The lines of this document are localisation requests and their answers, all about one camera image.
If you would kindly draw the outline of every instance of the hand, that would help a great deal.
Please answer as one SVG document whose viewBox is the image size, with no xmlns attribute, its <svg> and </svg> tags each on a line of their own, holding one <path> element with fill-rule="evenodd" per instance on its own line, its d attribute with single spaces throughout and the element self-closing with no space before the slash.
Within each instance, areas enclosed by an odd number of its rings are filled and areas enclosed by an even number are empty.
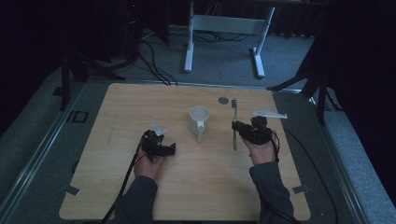
<svg viewBox="0 0 396 224">
<path fill-rule="evenodd" d="M 137 159 L 140 160 L 134 165 L 134 176 L 144 175 L 156 181 L 165 157 L 154 158 L 151 162 L 146 153 L 140 148 L 137 152 Z"/>
<path fill-rule="evenodd" d="M 274 142 L 276 142 L 276 131 L 273 131 L 272 134 Z M 253 165 L 258 165 L 266 162 L 275 162 L 276 154 L 274 151 L 274 145 L 271 141 L 258 146 L 247 139 L 242 137 L 242 141 L 244 141 L 245 145 L 247 145 L 248 150 L 250 151 L 250 158 L 253 162 Z"/>
</svg>

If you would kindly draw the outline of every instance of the gray sleeve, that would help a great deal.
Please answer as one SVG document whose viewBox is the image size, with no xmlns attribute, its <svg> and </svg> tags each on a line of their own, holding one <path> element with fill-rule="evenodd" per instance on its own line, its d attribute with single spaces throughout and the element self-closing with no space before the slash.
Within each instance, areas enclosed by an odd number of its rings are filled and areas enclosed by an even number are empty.
<svg viewBox="0 0 396 224">
<path fill-rule="evenodd" d="M 157 188 L 153 179 L 138 176 L 128 191 L 116 201 L 116 217 L 111 224 L 152 223 Z"/>
<path fill-rule="evenodd" d="M 262 202 L 261 223 L 290 223 L 271 208 L 294 219 L 290 193 L 282 183 L 278 163 L 267 162 L 255 165 L 249 169 L 249 172 Z"/>
</svg>

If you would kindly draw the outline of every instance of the white mug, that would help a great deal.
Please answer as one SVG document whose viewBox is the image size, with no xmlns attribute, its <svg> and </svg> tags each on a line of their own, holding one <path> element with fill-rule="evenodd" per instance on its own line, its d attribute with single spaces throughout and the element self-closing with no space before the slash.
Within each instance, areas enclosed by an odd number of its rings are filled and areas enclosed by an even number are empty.
<svg viewBox="0 0 396 224">
<path fill-rule="evenodd" d="M 190 110 L 190 129 L 197 135 L 197 142 L 202 142 L 202 136 L 206 131 L 209 110 L 201 105 L 195 106 Z"/>
</svg>

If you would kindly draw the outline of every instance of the person's left hand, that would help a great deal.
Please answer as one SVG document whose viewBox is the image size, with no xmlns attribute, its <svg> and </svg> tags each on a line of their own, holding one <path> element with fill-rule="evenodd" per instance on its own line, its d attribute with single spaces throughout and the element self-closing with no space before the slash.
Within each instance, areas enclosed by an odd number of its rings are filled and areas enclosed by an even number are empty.
<svg viewBox="0 0 396 224">
<path fill-rule="evenodd" d="M 154 158 L 151 162 L 142 148 L 139 148 L 137 159 L 140 160 L 134 165 L 134 176 L 144 175 L 156 181 L 165 157 Z"/>
</svg>

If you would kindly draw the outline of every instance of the metal stand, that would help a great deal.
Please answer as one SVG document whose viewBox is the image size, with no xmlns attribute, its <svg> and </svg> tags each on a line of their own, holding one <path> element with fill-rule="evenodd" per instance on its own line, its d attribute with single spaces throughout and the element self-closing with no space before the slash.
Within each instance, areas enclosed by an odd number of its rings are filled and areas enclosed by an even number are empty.
<svg viewBox="0 0 396 224">
<path fill-rule="evenodd" d="M 194 51 L 194 43 L 192 42 L 193 31 L 214 31 L 244 35 L 259 35 L 260 40 L 258 47 L 253 48 L 253 58 L 256 64 L 257 75 L 259 77 L 265 77 L 260 53 L 262 52 L 262 45 L 264 44 L 265 37 L 267 36 L 274 10 L 274 7 L 268 7 L 264 20 L 194 15 L 194 2 L 190 1 L 189 44 L 187 46 L 184 70 L 189 73 L 192 68 L 192 54 Z"/>
</svg>

